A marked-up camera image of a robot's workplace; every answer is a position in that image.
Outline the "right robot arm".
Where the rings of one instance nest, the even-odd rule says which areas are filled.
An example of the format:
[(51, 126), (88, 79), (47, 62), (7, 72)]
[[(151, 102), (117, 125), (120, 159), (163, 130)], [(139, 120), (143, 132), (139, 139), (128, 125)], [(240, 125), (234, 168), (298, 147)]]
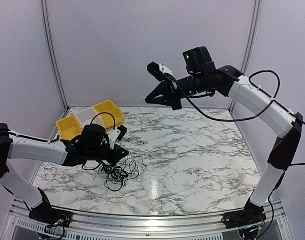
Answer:
[(292, 165), (302, 136), (303, 116), (282, 107), (275, 96), (268, 95), (233, 66), (216, 68), (205, 46), (182, 55), (189, 76), (180, 80), (162, 63), (152, 62), (147, 66), (147, 71), (160, 82), (146, 97), (147, 104), (169, 106), (176, 111), (182, 109), (182, 99), (191, 103), (197, 94), (213, 96), (218, 92), (246, 107), (254, 113), (254, 119), (260, 118), (277, 136), (268, 166), (240, 213), (240, 220), (251, 224), (259, 217), (270, 194)]

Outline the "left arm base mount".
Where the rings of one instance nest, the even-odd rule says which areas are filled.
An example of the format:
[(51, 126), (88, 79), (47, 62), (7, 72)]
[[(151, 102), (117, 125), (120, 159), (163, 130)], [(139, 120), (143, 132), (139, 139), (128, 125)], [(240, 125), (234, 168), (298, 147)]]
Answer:
[(29, 218), (48, 224), (50, 227), (68, 228), (72, 220), (72, 212), (56, 209), (50, 205), (40, 205), (30, 210)]

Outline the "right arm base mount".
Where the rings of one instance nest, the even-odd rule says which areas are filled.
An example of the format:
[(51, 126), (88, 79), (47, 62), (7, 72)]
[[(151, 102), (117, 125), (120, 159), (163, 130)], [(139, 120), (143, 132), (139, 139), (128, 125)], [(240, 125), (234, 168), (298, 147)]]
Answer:
[(225, 213), (221, 219), (221, 223), (227, 229), (233, 229), (263, 223), (266, 219), (267, 217), (263, 207), (251, 206), (243, 210)]

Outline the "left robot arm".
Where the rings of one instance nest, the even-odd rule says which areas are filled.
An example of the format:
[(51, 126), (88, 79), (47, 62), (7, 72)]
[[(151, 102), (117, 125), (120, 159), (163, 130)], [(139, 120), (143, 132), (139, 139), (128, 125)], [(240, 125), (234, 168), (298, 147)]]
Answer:
[(88, 161), (106, 161), (111, 166), (125, 158), (129, 151), (117, 145), (127, 133), (123, 125), (111, 130), (98, 124), (89, 124), (72, 140), (46, 140), (12, 131), (6, 123), (0, 124), (0, 185), (16, 198), (23, 200), (34, 217), (50, 223), (56, 212), (43, 190), (32, 186), (7, 162), (24, 159), (50, 162), (64, 167), (84, 166)]

